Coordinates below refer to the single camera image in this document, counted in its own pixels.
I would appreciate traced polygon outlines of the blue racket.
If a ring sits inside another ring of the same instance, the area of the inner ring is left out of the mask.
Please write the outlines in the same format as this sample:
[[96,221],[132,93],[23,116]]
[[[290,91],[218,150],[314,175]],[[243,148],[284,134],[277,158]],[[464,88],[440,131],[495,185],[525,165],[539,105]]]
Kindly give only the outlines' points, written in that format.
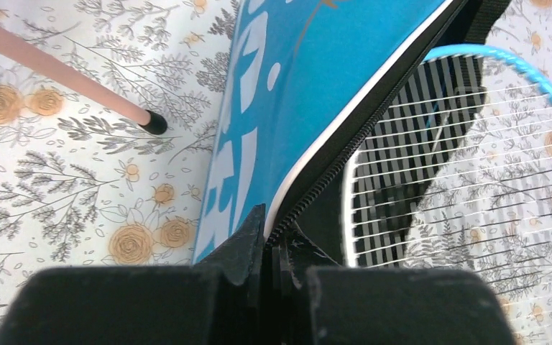
[[432,49],[341,192],[350,267],[552,268],[552,82],[496,47]]

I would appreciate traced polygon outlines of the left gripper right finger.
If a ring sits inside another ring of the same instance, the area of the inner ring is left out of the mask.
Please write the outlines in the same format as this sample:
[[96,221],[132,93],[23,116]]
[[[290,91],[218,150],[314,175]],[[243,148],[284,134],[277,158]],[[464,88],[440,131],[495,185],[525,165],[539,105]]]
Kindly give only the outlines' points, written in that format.
[[298,227],[272,245],[284,344],[513,344],[478,275],[338,265]]

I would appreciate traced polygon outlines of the blue racket cover bag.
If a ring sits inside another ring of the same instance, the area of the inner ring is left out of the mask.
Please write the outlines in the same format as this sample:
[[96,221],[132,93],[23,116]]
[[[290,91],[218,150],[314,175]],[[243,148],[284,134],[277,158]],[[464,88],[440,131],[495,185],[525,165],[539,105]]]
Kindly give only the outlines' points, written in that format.
[[266,208],[291,218],[435,45],[483,42],[507,1],[242,1],[192,263]]

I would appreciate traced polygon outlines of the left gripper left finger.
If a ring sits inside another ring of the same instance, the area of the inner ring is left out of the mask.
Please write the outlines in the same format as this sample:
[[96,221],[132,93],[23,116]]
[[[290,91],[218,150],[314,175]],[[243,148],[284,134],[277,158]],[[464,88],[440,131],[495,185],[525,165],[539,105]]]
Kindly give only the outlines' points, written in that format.
[[70,267],[34,275],[0,344],[263,344],[265,207],[194,265]]

